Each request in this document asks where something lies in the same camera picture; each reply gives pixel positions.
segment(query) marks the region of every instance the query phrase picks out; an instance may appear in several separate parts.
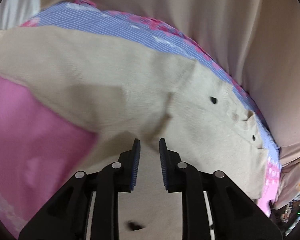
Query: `silver screw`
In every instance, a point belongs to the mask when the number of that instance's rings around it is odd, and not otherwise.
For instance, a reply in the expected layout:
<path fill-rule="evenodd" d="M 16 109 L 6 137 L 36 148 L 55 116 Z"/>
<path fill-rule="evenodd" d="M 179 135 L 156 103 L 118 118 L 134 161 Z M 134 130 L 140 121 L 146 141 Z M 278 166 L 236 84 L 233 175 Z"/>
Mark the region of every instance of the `silver screw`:
<path fill-rule="evenodd" d="M 83 171 L 78 171 L 76 174 L 75 174 L 75 177 L 77 179 L 81 179 L 84 177 L 84 172 Z"/>
<path fill-rule="evenodd" d="M 188 167 L 188 164 L 186 164 L 186 163 L 184 163 L 184 162 L 180 162 L 180 163 L 178 163 L 178 167 L 179 167 L 180 169 L 185 169 L 186 167 Z"/>
<path fill-rule="evenodd" d="M 215 171 L 214 176 L 221 179 L 225 176 L 225 173 L 223 171 Z"/>
<path fill-rule="evenodd" d="M 120 168 L 121 166 L 122 166 L 122 164 L 121 163 L 119 163 L 119 162 L 116 162 L 116 163 L 112 163 L 112 168 L 114 168 L 114 169 L 118 169 L 118 168 Z"/>

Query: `blue striped fabric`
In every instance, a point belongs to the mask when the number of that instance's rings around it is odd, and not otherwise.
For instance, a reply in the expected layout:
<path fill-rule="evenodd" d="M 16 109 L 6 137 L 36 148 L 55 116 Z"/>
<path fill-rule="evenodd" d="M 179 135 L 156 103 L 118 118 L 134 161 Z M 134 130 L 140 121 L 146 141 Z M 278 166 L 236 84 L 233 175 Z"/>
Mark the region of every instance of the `blue striped fabric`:
<path fill-rule="evenodd" d="M 40 12 L 32 19 L 37 20 L 36 26 L 55 25 L 66 29 L 75 29 L 90 33 L 104 34 L 125 38 L 141 43 L 157 51 L 182 55 L 190 59 L 196 59 L 207 66 L 223 81 L 233 83 L 231 77 L 216 63 L 199 51 L 196 46 L 184 39 L 183 34 L 169 34 L 166 31 L 154 29 L 146 20 L 128 13 L 115 11 L 100 11 L 88 4 L 62 2 L 53 5 Z M 164 28 L 173 29 L 171 26 L 161 23 Z M 248 110 L 258 113 L 259 110 L 249 96 L 242 96 L 237 88 L 233 89 L 237 98 Z M 269 161 L 279 163 L 279 149 L 271 134 L 262 123 L 262 116 L 257 117 L 259 130 L 263 139 L 263 147 L 269 149 Z"/>

